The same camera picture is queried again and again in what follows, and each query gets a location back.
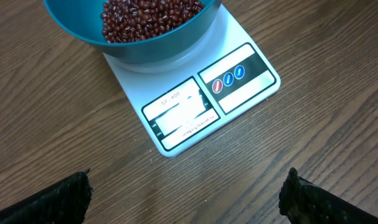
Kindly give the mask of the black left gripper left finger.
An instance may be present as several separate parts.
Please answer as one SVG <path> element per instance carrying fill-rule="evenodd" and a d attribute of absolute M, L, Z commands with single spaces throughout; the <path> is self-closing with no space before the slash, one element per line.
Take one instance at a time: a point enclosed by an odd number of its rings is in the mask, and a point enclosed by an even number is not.
<path fill-rule="evenodd" d="M 0 224 L 82 224 L 92 200 L 87 169 L 0 210 Z"/>

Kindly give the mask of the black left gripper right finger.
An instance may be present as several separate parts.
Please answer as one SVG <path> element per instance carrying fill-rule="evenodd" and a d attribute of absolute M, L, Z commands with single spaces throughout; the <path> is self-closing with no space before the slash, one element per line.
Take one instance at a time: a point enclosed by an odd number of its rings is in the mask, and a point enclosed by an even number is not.
<path fill-rule="evenodd" d="M 292 224 L 378 224 L 378 218 L 300 177 L 291 168 L 278 208 Z"/>

